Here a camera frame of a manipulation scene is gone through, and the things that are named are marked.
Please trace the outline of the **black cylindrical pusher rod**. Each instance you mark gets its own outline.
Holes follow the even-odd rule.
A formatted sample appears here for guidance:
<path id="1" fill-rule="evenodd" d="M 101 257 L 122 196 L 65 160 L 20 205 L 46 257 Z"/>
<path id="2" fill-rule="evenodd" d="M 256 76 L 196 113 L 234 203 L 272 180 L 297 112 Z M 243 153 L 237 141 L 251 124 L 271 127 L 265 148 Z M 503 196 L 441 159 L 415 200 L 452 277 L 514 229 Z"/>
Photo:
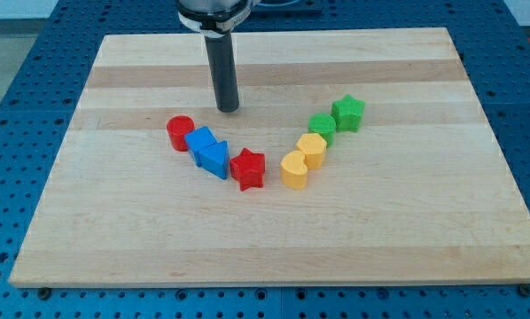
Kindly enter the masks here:
<path id="1" fill-rule="evenodd" d="M 205 38 L 217 109 L 233 113 L 239 108 L 238 83 L 231 33 Z"/>

